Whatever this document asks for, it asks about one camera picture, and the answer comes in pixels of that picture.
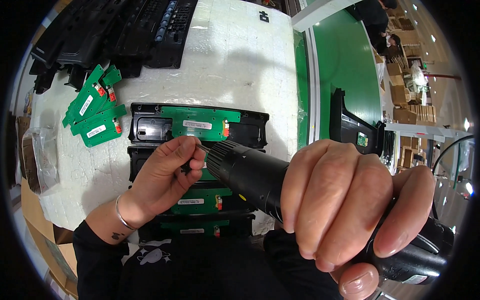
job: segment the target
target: right hand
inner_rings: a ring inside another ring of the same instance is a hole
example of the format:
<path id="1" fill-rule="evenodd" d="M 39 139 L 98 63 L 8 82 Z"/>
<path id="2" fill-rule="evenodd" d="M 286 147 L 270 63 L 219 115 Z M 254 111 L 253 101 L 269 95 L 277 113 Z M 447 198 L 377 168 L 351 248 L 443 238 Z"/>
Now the right hand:
<path id="1" fill-rule="evenodd" d="M 283 228 L 295 232 L 300 255 L 329 272 L 347 300 L 361 300 L 378 285 L 377 269 L 349 261 L 365 247 L 393 196 L 397 202 L 373 242 L 377 257 L 405 248 L 432 206 L 435 181 L 425 166 L 391 176 L 375 154 L 353 144 L 320 140 L 292 158 L 282 186 Z"/>

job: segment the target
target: silver bracelet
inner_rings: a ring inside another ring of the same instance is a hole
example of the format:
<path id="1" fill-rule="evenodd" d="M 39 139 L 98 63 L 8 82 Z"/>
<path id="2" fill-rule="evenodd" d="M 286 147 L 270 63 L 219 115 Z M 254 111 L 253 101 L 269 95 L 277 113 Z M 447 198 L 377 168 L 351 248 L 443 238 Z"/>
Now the silver bracelet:
<path id="1" fill-rule="evenodd" d="M 117 217 L 119 217 L 120 222 L 122 222 L 122 224 L 125 225 L 126 228 L 128 228 L 130 230 L 138 230 L 138 228 L 133 228 L 132 226 L 128 225 L 127 222 L 125 222 L 125 220 L 121 217 L 120 211 L 119 211 L 119 199 L 120 199 L 120 197 L 121 197 L 121 195 L 118 196 L 116 201 L 115 201 L 115 209 L 117 210 Z"/>

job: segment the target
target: wrist tattoo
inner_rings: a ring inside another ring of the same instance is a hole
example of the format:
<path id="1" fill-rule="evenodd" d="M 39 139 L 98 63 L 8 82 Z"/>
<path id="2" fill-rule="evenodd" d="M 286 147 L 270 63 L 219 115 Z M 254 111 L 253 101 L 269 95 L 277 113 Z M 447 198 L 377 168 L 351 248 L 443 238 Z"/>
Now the wrist tattoo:
<path id="1" fill-rule="evenodd" d="M 118 240 L 120 238 L 119 237 L 120 235 L 125 236 L 123 233 L 116 233 L 116 232 L 112 232 L 112 233 L 113 233 L 112 239 L 114 239 L 114 240 Z"/>

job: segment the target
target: black shirt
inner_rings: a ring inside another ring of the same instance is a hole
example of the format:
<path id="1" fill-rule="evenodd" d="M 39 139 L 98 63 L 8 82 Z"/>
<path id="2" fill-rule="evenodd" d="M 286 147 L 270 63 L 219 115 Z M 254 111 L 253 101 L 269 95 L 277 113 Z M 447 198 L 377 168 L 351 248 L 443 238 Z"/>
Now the black shirt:
<path id="1" fill-rule="evenodd" d="M 363 19 L 365 27 L 376 28 L 376 33 L 385 32 L 388 26 L 388 15 L 378 0 L 363 0 L 355 4 L 356 12 Z"/>
<path id="2" fill-rule="evenodd" d="M 73 247 L 80 300 L 342 299 L 282 229 L 266 234 L 264 251 L 248 239 L 189 234 L 148 242 L 122 265 L 128 245 L 104 242 L 84 221 Z"/>

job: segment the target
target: white foam sheet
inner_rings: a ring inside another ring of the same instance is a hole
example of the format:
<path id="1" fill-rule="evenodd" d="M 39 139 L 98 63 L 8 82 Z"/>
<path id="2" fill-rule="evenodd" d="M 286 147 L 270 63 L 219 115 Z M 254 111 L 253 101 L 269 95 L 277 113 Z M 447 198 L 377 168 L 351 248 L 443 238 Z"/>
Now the white foam sheet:
<path id="1" fill-rule="evenodd" d="M 269 23 L 261 21 L 265 11 Z M 87 148 L 61 120 L 74 89 L 56 74 L 51 88 L 36 97 L 33 125 L 57 130 L 60 184 L 40 197 L 47 219 L 74 230 L 94 208 L 128 189 L 127 147 L 132 102 L 209 105 L 266 112 L 267 153 L 290 160 L 297 151 L 297 77 L 290 17 L 238 0 L 200 0 L 190 25 L 179 69 L 143 68 L 140 77 L 115 85 L 120 138 Z M 272 220 L 257 214 L 254 232 L 266 232 Z"/>

